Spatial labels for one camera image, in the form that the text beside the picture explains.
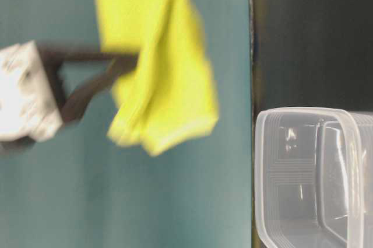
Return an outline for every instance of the dark background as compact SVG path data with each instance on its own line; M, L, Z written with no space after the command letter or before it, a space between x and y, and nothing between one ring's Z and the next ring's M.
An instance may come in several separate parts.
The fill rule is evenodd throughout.
M373 110L373 0L254 0L255 114Z

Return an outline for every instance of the teal table surface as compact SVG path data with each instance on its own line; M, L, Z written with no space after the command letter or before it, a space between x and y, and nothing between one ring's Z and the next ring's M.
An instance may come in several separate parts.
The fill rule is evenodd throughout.
M251 247L248 0L194 0L219 90L213 134L158 158L107 137L111 95L82 122L0 158L0 246ZM0 0L0 46L28 40L98 45L94 0ZM102 70L69 65L69 89Z

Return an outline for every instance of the yellow cloth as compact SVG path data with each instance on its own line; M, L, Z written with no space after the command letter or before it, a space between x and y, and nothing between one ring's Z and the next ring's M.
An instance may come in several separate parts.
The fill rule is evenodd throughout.
M139 53L112 93L119 111L108 136L153 156L208 135L218 106L200 21L191 0L96 0L103 51Z

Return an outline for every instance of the clear plastic container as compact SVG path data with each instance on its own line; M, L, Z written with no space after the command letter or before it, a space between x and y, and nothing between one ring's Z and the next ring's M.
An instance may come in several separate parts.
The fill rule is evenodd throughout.
M373 247L373 114L272 109L255 136L256 225L268 248Z

